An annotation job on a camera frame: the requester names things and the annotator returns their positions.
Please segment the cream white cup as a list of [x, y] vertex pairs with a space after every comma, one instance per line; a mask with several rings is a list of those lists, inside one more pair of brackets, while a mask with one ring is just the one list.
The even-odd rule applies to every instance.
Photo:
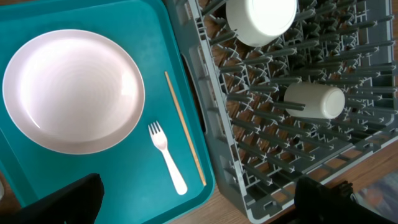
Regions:
[[291, 116], [334, 119], [341, 114], [345, 107], [345, 96], [337, 87], [300, 82], [287, 87], [284, 102], [305, 105], [303, 110], [287, 109]]

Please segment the wooden chopstick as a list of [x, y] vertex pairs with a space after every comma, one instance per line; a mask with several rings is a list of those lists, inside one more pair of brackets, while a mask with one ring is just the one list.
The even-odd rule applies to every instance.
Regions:
[[185, 122], [185, 118], [184, 118], [184, 115], [183, 115], [183, 113], [182, 113], [180, 104], [179, 104], [179, 102], [178, 102], [178, 98], [177, 98], [177, 96], [176, 96], [176, 94], [175, 94], [175, 91], [174, 91], [172, 82], [171, 82], [171, 80], [170, 80], [169, 74], [167, 73], [167, 71], [165, 71], [165, 72], [164, 72], [164, 75], [165, 75], [167, 84], [168, 84], [168, 86], [169, 86], [170, 94], [172, 95], [172, 99], [173, 99], [173, 101], [174, 101], [174, 105], [175, 105], [175, 107], [176, 107], [176, 110], [177, 110], [177, 113], [178, 113], [178, 117], [179, 117], [180, 122], [181, 122], [181, 124], [182, 124], [182, 128], [183, 128], [184, 133], [185, 133], [185, 136], [186, 136], [186, 138], [187, 138], [187, 142], [188, 142], [188, 145], [189, 145], [189, 147], [190, 147], [190, 150], [191, 150], [191, 153], [192, 153], [192, 156], [193, 156], [193, 160], [195, 161], [195, 165], [196, 165], [196, 167], [197, 167], [197, 171], [198, 171], [199, 176], [200, 176], [200, 178], [201, 178], [201, 182], [202, 182], [203, 186], [206, 186], [207, 183], [206, 183], [205, 175], [204, 175], [204, 173], [203, 173], [203, 169], [201, 168], [201, 164], [200, 164], [200, 161], [199, 161], [199, 159], [198, 159], [197, 152], [196, 152], [196, 150], [195, 150], [195, 146], [194, 146], [193, 141], [192, 141], [192, 138], [191, 138], [191, 136], [190, 136], [190, 132], [189, 132], [188, 127], [187, 127], [187, 124], [186, 124], [186, 122]]

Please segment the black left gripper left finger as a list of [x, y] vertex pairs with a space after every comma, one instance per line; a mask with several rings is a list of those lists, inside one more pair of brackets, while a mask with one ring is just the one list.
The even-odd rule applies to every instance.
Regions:
[[103, 197], [101, 177], [92, 173], [16, 213], [1, 215], [1, 224], [94, 223]]

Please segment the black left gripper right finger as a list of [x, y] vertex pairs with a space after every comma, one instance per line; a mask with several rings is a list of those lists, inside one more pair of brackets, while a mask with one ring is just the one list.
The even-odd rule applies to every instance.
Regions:
[[302, 177], [296, 183], [294, 204], [301, 223], [391, 223], [358, 204], [352, 195], [351, 182], [344, 181], [328, 188], [309, 177]]

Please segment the pink plate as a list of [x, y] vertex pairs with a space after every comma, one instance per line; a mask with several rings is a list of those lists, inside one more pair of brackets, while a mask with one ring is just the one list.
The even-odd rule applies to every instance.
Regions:
[[62, 29], [26, 42], [4, 71], [3, 100], [21, 133], [64, 154], [92, 154], [124, 140], [145, 104], [141, 72], [117, 43]]

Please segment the white plastic fork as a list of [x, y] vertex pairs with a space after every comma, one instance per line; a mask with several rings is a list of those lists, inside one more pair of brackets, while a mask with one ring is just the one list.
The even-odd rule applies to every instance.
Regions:
[[156, 121], [148, 125], [150, 138], [154, 146], [162, 153], [165, 160], [166, 166], [169, 170], [170, 177], [172, 179], [173, 185], [176, 192], [179, 195], [184, 195], [187, 193], [188, 187], [184, 178], [182, 177], [178, 167], [176, 166], [170, 152], [168, 149], [167, 137], [160, 126], [159, 122]]

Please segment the white bowl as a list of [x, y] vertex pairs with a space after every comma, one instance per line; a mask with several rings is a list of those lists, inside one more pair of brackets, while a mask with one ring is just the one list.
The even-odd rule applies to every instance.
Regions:
[[297, 6], [297, 0], [229, 0], [226, 19], [239, 41], [262, 47], [290, 28]]

